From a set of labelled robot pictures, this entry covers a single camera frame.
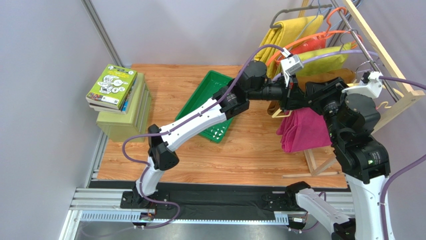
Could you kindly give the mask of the cream yellow hanger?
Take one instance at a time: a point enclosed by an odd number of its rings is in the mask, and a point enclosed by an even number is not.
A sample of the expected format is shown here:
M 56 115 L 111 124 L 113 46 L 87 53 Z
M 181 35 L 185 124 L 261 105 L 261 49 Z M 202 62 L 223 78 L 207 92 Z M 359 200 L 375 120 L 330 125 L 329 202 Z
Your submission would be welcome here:
M 357 85 L 359 85 L 359 83 L 349 83 L 348 84 L 348 86 L 349 87 L 353 87 L 353 86 L 357 86 Z M 404 94 L 402 93 L 402 92 L 400 92 L 399 90 L 397 90 L 397 89 L 395 89 L 395 88 L 392 88 L 393 90 L 394 90 L 394 92 L 399 96 L 399 97 L 404 97 Z M 392 108 L 392 106 L 390 106 L 389 105 L 389 102 L 388 101 L 383 101 L 383 102 L 381 102 L 377 107 L 376 107 L 376 109 L 378 110 L 378 109 L 380 109 L 380 108 L 383 108 L 383 109 L 390 109 L 390 108 Z M 291 116 L 291 114 L 292 114 L 292 110 L 281 110 L 281 107 L 280 107 L 280 102 L 279 101 L 271 101 L 270 103 L 269 103 L 269 106 L 268 106 L 268 108 L 267 108 L 267 113 L 268 113 L 268 115 L 269 116 L 271 116 L 273 119 L 274 118 L 287 118 L 287 117 L 290 117 Z

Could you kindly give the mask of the pink trousers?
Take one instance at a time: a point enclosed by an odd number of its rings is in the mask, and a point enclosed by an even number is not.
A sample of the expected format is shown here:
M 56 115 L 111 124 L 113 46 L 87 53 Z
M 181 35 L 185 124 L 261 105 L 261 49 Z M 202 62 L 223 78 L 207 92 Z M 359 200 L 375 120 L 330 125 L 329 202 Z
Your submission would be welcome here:
M 281 148 L 286 153 L 331 146 L 323 116 L 310 108 L 295 110 L 283 118 L 276 134 L 281 136 Z

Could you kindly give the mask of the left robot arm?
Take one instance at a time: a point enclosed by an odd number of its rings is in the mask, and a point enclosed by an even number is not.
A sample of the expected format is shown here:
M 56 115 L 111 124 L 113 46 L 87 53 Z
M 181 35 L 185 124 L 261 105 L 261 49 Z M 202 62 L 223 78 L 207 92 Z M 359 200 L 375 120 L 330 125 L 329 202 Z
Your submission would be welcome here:
M 186 141 L 209 127 L 223 123 L 249 109 L 251 100 L 273 100 L 287 103 L 295 100 L 299 89 L 296 73 L 304 68 L 297 57 L 280 62 L 281 72 L 268 78 L 267 66 L 261 61 L 247 62 L 237 76 L 220 88 L 201 106 L 168 125 L 148 128 L 148 158 L 134 192 L 147 200 L 155 193 L 165 171 L 179 163 L 177 149 Z

